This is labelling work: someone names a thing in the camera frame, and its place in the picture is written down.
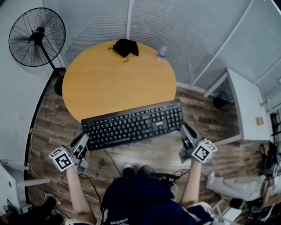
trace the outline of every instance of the electronic equipment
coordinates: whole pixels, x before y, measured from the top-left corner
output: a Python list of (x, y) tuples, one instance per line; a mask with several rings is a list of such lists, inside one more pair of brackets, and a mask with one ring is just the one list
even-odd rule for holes
[(177, 132), (184, 123), (180, 100), (81, 120), (90, 151)]

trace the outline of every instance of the human arm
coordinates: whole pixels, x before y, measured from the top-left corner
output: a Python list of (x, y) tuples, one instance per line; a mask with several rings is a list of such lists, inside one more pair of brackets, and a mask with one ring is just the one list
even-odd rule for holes
[(192, 157), (187, 184), (180, 200), (180, 205), (184, 208), (188, 208), (198, 202), (201, 169), (202, 163)]
[(83, 193), (81, 183), (77, 174), (77, 167), (72, 166), (67, 169), (66, 176), (68, 180), (73, 210), (77, 214), (77, 219), (96, 224), (97, 219)]
[(267, 190), (263, 196), (263, 207), (264, 208), (281, 203), (281, 195), (279, 194), (273, 198), (270, 198), (271, 192), (272, 192), (272, 186), (267, 188)]

